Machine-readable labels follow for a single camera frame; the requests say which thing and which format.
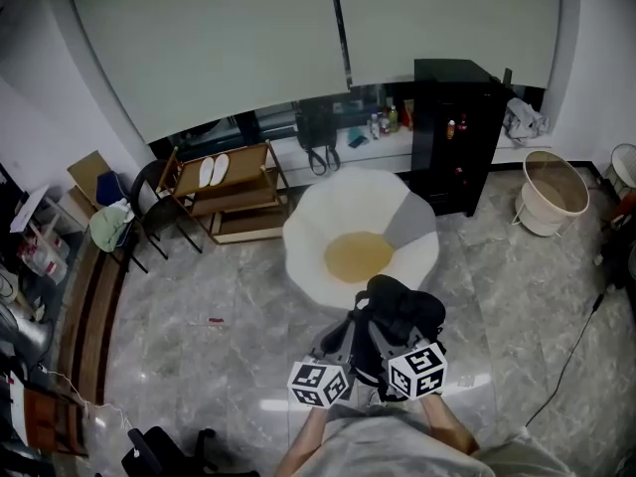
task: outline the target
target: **black handbag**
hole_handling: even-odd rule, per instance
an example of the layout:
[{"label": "black handbag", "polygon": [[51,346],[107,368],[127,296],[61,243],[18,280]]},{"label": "black handbag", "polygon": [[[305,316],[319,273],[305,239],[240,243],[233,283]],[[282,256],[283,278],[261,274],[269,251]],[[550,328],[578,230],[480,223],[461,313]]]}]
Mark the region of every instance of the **black handbag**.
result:
[{"label": "black handbag", "polygon": [[[330,104],[325,101],[305,100],[298,103],[296,110],[298,143],[307,152],[309,167],[315,175],[340,169],[340,157],[336,152],[336,122]],[[325,147],[325,159],[314,149]]]},{"label": "black handbag", "polygon": [[351,320],[356,322],[351,349],[351,375],[363,384],[378,389],[382,401],[404,401],[407,397],[389,393],[385,380],[382,356],[378,353],[369,332],[373,321],[384,338],[394,346],[404,346],[410,331],[416,327],[430,343],[437,343],[443,353],[446,349],[438,340],[446,318],[446,309],[439,299],[424,291],[410,290],[397,279],[376,275],[367,283],[367,289],[356,295],[356,306],[367,299],[363,309],[349,311],[347,319],[331,331],[321,342],[327,354],[340,348]]}]

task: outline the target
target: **backpack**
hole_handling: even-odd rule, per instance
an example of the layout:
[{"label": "backpack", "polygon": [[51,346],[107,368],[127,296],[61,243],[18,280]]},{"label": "backpack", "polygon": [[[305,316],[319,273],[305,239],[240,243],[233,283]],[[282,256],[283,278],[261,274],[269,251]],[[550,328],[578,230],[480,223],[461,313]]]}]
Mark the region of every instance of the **backpack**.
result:
[{"label": "backpack", "polygon": [[[363,300],[368,300],[368,304],[359,308]],[[381,400],[402,401],[406,397],[390,394],[383,359],[369,333],[369,322],[373,320],[393,346],[407,345],[410,332],[416,327],[424,338],[437,343],[446,353],[437,340],[445,318],[444,305],[433,295],[410,290],[387,275],[376,275],[367,283],[367,289],[356,295],[356,307],[348,313],[347,319],[322,339],[320,348],[325,354],[335,353],[342,345],[349,323],[355,321],[350,360],[352,375],[363,384],[378,388]]]}]

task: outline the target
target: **white slipper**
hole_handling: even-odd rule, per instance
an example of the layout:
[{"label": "white slipper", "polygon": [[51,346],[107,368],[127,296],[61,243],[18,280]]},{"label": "white slipper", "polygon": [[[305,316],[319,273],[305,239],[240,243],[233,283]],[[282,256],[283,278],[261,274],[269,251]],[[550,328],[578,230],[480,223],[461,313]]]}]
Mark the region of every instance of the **white slipper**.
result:
[{"label": "white slipper", "polygon": [[212,157],[206,157],[199,166],[199,187],[206,187],[210,184],[212,172],[215,169],[215,160]]},{"label": "white slipper", "polygon": [[226,173],[228,173],[228,168],[230,167],[230,157],[228,154],[221,154],[217,157],[215,166],[215,172],[212,174],[212,180],[210,181],[211,186],[221,184]]}]

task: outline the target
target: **white bucket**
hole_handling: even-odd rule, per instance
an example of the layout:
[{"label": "white bucket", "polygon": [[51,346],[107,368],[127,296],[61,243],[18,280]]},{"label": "white bucket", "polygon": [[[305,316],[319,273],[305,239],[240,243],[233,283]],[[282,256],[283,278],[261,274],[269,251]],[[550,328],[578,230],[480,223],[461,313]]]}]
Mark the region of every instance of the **white bucket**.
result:
[{"label": "white bucket", "polygon": [[566,220],[572,223],[587,210],[589,194],[578,172],[569,163],[551,152],[531,152],[524,161],[527,182],[515,201],[519,222],[532,233],[549,237]]}]

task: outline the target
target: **marble floor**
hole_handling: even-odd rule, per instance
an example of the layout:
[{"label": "marble floor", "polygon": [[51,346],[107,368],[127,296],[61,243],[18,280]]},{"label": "marble floor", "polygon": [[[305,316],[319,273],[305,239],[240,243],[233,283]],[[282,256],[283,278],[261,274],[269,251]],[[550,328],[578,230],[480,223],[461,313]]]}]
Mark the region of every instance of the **marble floor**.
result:
[{"label": "marble floor", "polygon": [[[447,309],[444,397],[484,445],[525,424],[554,390],[602,287],[591,260],[605,196],[592,191],[589,210],[563,238],[537,238],[510,225],[522,183],[519,171],[492,173],[473,218],[437,220],[441,251],[430,292]],[[126,276],[106,399],[141,430],[163,426],[186,451],[200,428],[211,427],[222,465],[271,475],[307,414],[288,402],[291,363],[344,312],[314,309],[291,287],[282,241],[214,246],[191,233],[203,254],[170,232],[160,242],[169,260],[147,244],[137,249],[150,273],[131,264]],[[357,387],[352,400],[365,403],[367,394]],[[530,431],[577,475],[610,475],[636,444],[634,398],[636,329],[619,291],[592,317],[558,394]],[[108,407],[93,411],[90,459],[80,473],[123,474],[119,460],[130,444],[120,423]]]}]

